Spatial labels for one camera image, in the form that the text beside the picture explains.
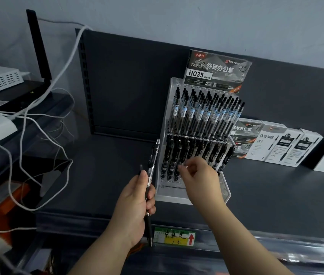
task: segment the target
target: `hand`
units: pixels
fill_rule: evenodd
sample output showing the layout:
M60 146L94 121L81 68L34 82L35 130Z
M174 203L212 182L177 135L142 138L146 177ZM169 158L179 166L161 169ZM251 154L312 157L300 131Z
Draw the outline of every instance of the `hand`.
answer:
M224 206L217 172L202 157L190 158L185 165L178 165L178 170L190 201L201 215Z
M150 214L156 212L154 195L156 189L150 185L148 201L145 194L148 184L148 176L145 170L140 175L134 176L125 186L116 203L113 216L107 226L107 230L122 239L127 248L131 249L141 240L144 234L144 215L146 210Z

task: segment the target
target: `forearm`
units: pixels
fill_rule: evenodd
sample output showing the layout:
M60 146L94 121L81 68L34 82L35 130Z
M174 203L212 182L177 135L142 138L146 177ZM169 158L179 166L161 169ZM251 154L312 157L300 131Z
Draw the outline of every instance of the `forearm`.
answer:
M292 274L255 239L227 206L221 205L204 217L230 274Z
M110 229L87 249L68 275L120 274L130 248Z

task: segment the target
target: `black antenna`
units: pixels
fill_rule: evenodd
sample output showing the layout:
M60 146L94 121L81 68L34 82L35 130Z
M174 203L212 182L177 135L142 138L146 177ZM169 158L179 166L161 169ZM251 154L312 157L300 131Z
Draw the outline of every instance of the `black antenna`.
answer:
M44 78L44 82L46 84L50 84L50 80L52 79L52 77L49 68L49 62L47 60L45 52L43 38L41 37L39 22L37 21L36 12L31 9L27 9L26 13L41 77Z

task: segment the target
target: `pen holder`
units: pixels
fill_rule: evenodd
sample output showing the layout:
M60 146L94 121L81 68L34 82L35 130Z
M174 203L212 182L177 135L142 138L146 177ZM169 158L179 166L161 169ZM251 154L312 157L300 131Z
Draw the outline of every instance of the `pen holder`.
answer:
M201 151L201 156L204 155L206 157L206 160L209 161L209 159L212 156L212 152L214 150L213 147L215 145L218 145L217 147L222 147L223 145L226 146L226 150L224 154L222 153L219 162L217 157L217 152L215 152L215 157L212 162L208 162L210 166L214 166L216 170L219 170L219 168L222 165L222 162L224 161L224 158L226 157L230 147L234 147L235 144L232 140L232 138L229 136L227 138L224 138L224 140L217 140L215 138L204 138L204 137L196 137L191 135L186 135L183 133L177 134L175 129L171 129L172 125L175 125L171 121L171 112L172 108L174 106L174 96L177 87L179 87L181 90L182 88L186 88L186 91L191 94L192 90L195 90L197 92L202 91L203 93L207 94L208 92L212 93L213 95L217 93L218 95L225 94L226 96L232 95L235 96L233 93L228 93L220 90L212 90L204 87L195 87L195 86L189 86L182 83L182 79L179 78L171 78L170 81L170 88L169 88L169 94L167 97L165 112L164 112L164 118L163 118L163 124L160 134L160 150L158 155L158 161L156 164L156 195L155 199L157 201L164 201L164 202L174 202L174 203L182 203L182 204L188 204L191 205L191 201L187 197L186 193L186 187L183 183L183 180L181 177L177 176L176 180L176 172L178 174L177 165L181 164L181 157L183 158L184 152L187 152L187 146L185 146L185 151L183 150L183 145L189 142L194 143L204 143L204 149L205 151ZM174 143L181 143L181 148L177 148L176 144L174 145L173 149L170 150L171 153L173 153L174 158L179 158L178 160L173 160L172 155L170 155L170 158L168 161L165 161L165 153L167 148L167 139L169 141L173 141ZM206 147L210 145L210 150L208 152ZM192 157L195 156L199 146L195 145L193 151L189 150L189 153L192 154ZM219 175L219 181L220 181L220 189L222 191L222 195L224 198L224 201L227 202L229 198L231 197L231 193L229 191L227 181L225 180L224 174L221 173Z

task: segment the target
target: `red logo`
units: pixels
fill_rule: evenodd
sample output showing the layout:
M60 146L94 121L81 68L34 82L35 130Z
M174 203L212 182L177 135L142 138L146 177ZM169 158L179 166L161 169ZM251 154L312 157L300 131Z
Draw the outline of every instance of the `red logo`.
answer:
M198 58L200 58L200 59L204 59L205 56L206 56L205 53L195 53L195 57L198 57Z

